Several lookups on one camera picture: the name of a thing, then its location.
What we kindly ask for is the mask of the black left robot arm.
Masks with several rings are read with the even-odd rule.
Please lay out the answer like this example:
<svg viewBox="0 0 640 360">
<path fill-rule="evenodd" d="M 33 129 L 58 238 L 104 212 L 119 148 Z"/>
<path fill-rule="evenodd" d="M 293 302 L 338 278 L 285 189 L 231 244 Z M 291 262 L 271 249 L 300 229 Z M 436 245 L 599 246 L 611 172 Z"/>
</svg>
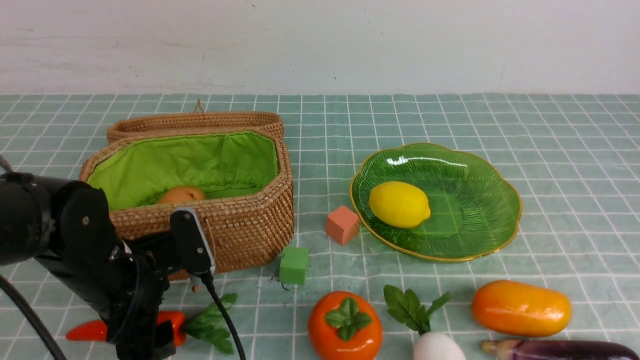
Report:
<svg viewBox="0 0 640 360">
<path fill-rule="evenodd" d="M 1 264 L 35 259 L 107 326 L 119 360 L 165 360 L 176 353 L 159 308 L 176 259 L 155 252 L 168 234 L 118 235 L 106 194 L 80 180 L 23 172 L 1 176 Z"/>
</svg>

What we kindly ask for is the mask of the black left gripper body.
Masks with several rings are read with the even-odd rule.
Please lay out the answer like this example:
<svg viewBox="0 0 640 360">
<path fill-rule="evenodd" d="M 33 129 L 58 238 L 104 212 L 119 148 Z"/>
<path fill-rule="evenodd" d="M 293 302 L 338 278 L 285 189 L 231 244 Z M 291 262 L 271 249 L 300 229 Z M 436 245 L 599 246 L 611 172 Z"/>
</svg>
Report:
<svg viewBox="0 0 640 360">
<path fill-rule="evenodd" d="M 173 235 L 146 235 L 127 242 L 101 235 L 109 310 L 107 342 L 119 360 L 166 360 L 177 347 L 170 322 L 159 319 L 169 275 L 182 269 Z"/>
</svg>

